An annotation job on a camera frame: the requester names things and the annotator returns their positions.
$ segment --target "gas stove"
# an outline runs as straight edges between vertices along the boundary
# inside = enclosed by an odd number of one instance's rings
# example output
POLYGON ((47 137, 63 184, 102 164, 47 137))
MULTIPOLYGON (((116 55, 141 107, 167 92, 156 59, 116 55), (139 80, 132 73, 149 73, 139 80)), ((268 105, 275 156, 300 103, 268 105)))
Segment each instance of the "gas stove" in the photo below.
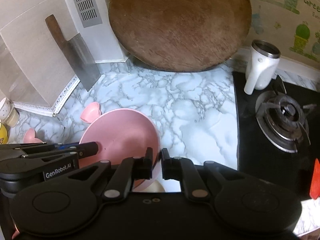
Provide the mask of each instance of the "gas stove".
POLYGON ((320 94, 283 82, 244 93, 245 74, 233 72, 239 126, 239 171, 284 186, 309 199, 320 158, 320 94))

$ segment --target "vent grille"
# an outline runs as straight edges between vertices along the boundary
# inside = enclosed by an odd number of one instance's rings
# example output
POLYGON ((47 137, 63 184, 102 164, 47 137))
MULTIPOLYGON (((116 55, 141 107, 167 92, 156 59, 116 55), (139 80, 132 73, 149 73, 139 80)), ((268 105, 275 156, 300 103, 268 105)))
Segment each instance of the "vent grille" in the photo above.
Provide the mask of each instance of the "vent grille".
POLYGON ((101 24, 96 0, 73 0, 84 28, 101 24))

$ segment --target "tiled backsplash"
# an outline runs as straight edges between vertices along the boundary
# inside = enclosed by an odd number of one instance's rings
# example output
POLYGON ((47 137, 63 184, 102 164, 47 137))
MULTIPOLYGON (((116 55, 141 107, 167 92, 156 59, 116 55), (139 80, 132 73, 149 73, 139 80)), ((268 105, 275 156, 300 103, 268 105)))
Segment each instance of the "tiled backsplash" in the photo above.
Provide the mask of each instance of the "tiled backsplash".
POLYGON ((275 44, 285 57, 320 70, 320 0, 250 0, 253 39, 275 44))

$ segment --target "cleaver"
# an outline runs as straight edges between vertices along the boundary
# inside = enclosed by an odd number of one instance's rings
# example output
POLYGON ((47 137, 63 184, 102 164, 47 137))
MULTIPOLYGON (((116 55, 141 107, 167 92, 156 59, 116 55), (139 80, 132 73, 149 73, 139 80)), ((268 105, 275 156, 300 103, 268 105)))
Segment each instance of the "cleaver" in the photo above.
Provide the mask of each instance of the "cleaver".
POLYGON ((78 33, 67 41, 53 14, 48 16, 45 22, 83 87, 89 92, 101 74, 81 34, 78 33))

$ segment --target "round wooden cutting board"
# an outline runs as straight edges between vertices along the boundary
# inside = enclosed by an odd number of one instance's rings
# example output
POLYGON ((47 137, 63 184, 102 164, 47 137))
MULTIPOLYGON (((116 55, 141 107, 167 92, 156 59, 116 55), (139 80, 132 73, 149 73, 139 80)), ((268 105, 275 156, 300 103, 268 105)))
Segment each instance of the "round wooden cutting board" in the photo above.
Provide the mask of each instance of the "round wooden cutting board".
POLYGON ((119 42, 158 69, 196 72, 232 56, 251 24, 249 0, 110 0, 119 42))

